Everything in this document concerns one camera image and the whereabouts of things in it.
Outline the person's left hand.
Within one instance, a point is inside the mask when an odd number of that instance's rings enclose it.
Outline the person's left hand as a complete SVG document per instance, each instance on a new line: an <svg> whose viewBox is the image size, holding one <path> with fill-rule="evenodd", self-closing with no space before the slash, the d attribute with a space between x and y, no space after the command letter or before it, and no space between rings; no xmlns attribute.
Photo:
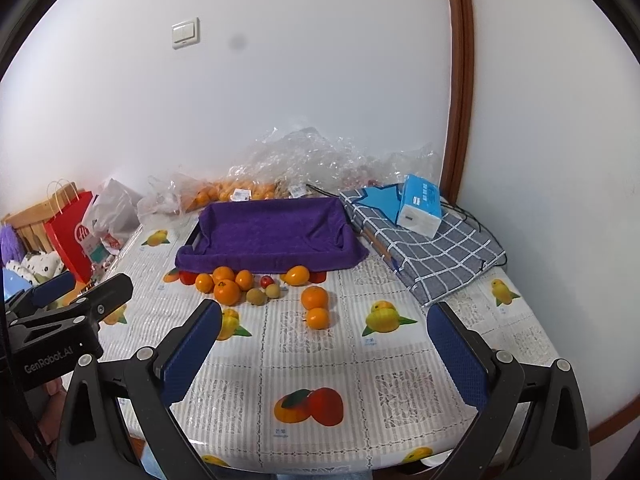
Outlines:
<svg viewBox="0 0 640 480"><path fill-rule="evenodd" d="M39 419L38 428L47 444L51 444L58 438L61 420L66 400L66 390L62 379L56 378L47 382L43 390L48 395L46 407Z"/></svg>

